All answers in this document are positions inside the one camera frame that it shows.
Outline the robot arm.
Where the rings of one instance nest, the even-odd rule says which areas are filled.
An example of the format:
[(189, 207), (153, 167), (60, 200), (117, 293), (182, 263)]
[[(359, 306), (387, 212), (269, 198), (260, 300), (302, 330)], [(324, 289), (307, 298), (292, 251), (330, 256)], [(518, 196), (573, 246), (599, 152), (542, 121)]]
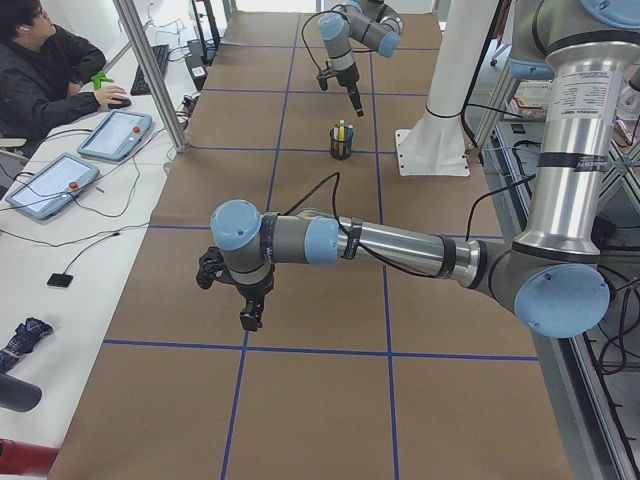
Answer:
[(383, 57), (390, 58), (398, 47), (404, 23), (384, 1), (345, 1), (324, 13), (318, 21), (321, 39), (329, 57), (316, 78), (323, 91), (336, 78), (347, 91), (358, 117), (364, 116), (357, 83), (360, 74), (351, 41), (354, 40)]
[(569, 338), (610, 302), (591, 239), (624, 75), (639, 57), (635, 1), (520, 1), (514, 60), (542, 61), (554, 78), (529, 216), (510, 245), (456, 241), (306, 209), (261, 213), (231, 200), (211, 218), (214, 243), (197, 283), (233, 285), (244, 329), (261, 327), (279, 263), (332, 264), (370, 256), (411, 275), (450, 279), (491, 298), (527, 327)]

